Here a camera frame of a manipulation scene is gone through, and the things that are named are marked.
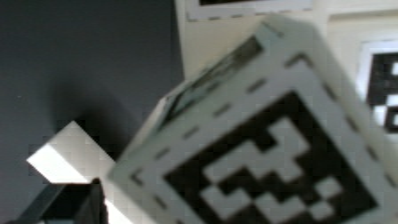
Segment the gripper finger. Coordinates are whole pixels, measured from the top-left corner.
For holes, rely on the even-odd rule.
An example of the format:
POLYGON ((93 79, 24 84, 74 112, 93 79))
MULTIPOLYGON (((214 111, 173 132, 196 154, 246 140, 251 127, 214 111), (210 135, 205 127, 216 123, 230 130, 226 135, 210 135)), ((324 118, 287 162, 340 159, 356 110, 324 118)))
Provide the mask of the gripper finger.
POLYGON ((90 183, 50 184, 15 224, 109 224, 100 179, 90 183))

